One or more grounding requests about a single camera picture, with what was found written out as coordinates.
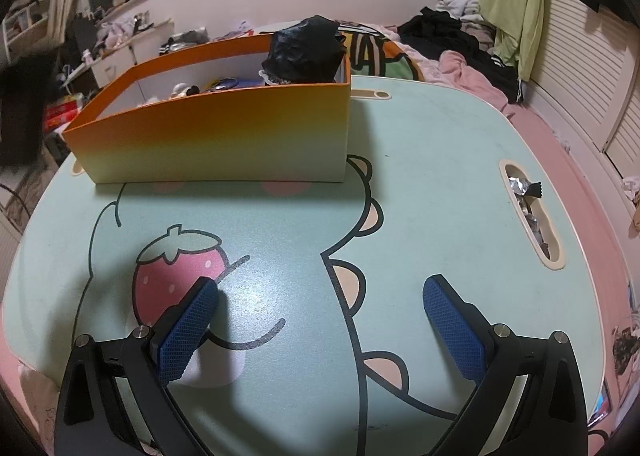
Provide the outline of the white drawer cabinet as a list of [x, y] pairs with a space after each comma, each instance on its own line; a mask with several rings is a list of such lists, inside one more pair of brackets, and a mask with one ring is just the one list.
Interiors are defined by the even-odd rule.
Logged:
[[107, 86], [129, 68], [160, 55], [160, 46], [174, 34], [174, 22], [166, 19], [118, 46], [91, 66], [96, 85]]

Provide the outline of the orange gradient cardboard box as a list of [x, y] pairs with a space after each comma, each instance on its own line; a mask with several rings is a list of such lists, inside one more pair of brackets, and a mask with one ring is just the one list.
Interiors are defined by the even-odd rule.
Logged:
[[270, 35], [194, 46], [119, 75], [63, 137], [97, 184], [339, 182], [349, 60], [331, 83], [268, 85]]

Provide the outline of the black clothes pile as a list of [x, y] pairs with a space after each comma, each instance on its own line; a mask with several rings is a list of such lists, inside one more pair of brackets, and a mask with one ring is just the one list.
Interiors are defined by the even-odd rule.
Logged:
[[484, 74], [492, 86], [506, 95], [510, 104], [518, 101], [518, 72], [499, 57], [480, 48], [475, 36], [462, 30], [462, 22], [448, 12], [428, 7], [397, 28], [400, 41], [424, 57], [437, 60], [444, 52], [458, 52], [473, 69]]

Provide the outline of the white clothes pile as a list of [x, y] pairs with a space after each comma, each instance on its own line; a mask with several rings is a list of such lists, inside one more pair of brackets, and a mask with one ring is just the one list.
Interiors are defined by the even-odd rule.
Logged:
[[448, 12], [452, 18], [463, 22], [483, 22], [480, 14], [480, 0], [437, 0], [435, 9]]

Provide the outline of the black lace fabric bundle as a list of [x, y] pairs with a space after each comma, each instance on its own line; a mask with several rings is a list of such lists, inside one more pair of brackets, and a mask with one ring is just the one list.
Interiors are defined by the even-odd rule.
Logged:
[[344, 83], [346, 36], [340, 24], [315, 15], [274, 32], [259, 76], [267, 85]]

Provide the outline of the cartoon print blanket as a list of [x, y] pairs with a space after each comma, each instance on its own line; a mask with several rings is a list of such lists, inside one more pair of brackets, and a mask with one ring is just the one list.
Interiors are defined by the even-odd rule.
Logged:
[[340, 22], [353, 75], [423, 81], [414, 61], [385, 33], [362, 23]]

